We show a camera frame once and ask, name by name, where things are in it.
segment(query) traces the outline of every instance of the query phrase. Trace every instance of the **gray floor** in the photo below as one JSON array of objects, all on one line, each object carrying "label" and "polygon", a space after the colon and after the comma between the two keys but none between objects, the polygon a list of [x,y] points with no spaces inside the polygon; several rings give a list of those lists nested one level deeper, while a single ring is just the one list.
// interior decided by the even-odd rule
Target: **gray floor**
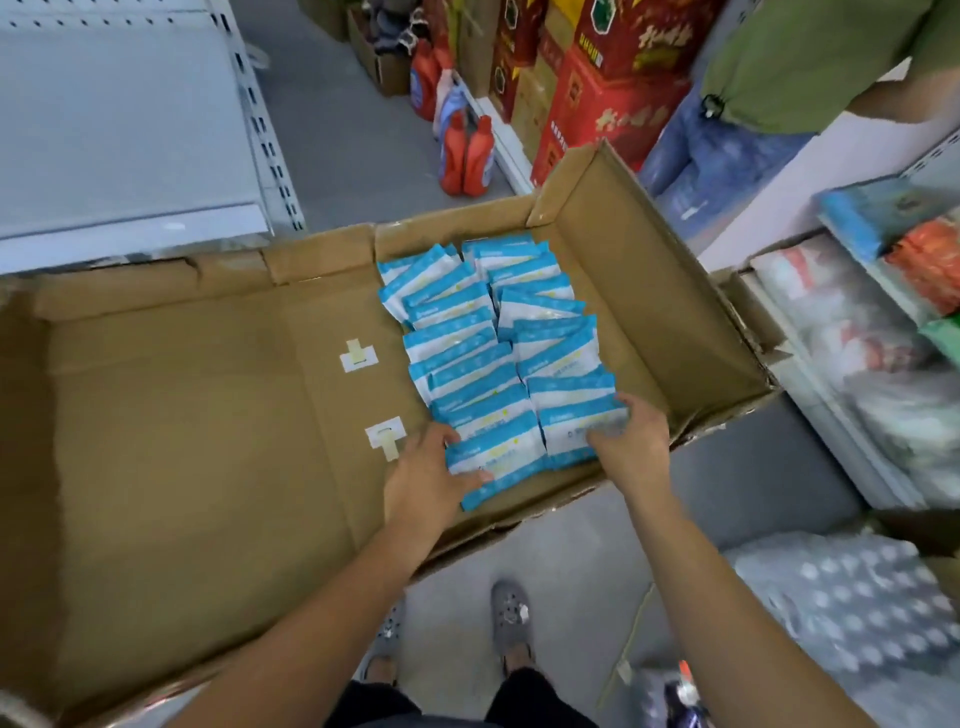
[{"label": "gray floor", "polygon": [[[315,231],[395,220],[456,205],[436,183],[436,144],[405,99],[382,99],[346,45],[303,19],[294,0],[234,0],[245,36],[273,57],[264,79],[277,135]],[[502,177],[491,194],[508,194]],[[787,400],[675,453],[675,488],[720,547],[774,531],[824,530],[862,503]],[[611,487],[518,528],[412,588],[401,685],[424,709],[481,716],[496,690],[489,589],[500,576],[530,592],[540,663],[561,695],[603,726],[631,725],[621,684],[600,691],[650,583],[650,570]],[[635,664],[672,640],[661,605],[644,614]],[[159,725],[180,701],[137,721]]]}]

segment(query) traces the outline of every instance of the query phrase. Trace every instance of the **blue package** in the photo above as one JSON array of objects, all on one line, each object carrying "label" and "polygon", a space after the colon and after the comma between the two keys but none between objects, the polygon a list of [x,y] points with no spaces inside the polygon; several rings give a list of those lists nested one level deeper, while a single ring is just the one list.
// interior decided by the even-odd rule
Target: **blue package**
[{"label": "blue package", "polygon": [[557,470],[596,457],[587,444],[587,431],[620,430],[629,420],[630,409],[613,395],[541,410],[540,426],[550,467]]},{"label": "blue package", "polygon": [[497,493],[524,478],[546,470],[546,448],[540,436],[537,416],[525,412],[481,435],[455,443],[446,449],[446,466],[451,473],[486,470],[494,480],[468,493],[461,504],[471,511]]}]

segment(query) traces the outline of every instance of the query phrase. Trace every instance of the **left hand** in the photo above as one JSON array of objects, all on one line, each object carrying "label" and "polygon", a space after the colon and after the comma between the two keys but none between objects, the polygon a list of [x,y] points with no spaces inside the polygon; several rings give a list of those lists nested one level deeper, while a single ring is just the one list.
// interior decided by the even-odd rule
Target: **left hand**
[{"label": "left hand", "polygon": [[407,435],[403,453],[383,488],[388,527],[404,534],[422,561],[456,518],[463,497],[493,480],[487,471],[451,475],[444,444],[460,436],[449,425],[430,423],[422,434]]}]

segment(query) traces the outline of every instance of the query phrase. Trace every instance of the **green fabric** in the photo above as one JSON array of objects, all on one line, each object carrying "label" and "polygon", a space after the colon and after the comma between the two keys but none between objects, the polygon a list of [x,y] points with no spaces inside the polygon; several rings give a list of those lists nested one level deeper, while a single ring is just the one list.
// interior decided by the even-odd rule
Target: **green fabric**
[{"label": "green fabric", "polygon": [[818,133],[911,55],[911,73],[960,65],[960,0],[764,0],[710,63],[703,95],[748,129]]}]

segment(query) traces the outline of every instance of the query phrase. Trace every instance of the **detergent bottle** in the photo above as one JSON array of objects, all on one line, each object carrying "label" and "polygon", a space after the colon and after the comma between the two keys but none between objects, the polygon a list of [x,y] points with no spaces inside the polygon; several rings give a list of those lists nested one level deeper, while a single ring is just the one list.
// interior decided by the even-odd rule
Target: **detergent bottle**
[{"label": "detergent bottle", "polygon": [[470,197],[480,197],[490,186],[492,175],[493,123],[489,116],[481,116],[467,147],[464,192]]},{"label": "detergent bottle", "polygon": [[464,113],[456,111],[444,132],[440,147],[440,187],[448,195],[464,190],[464,159],[467,156],[467,130]]},{"label": "detergent bottle", "polygon": [[410,103],[413,104],[417,116],[429,122],[433,121],[437,111],[439,80],[440,66],[434,58],[433,46],[429,40],[421,39],[410,64]]}]

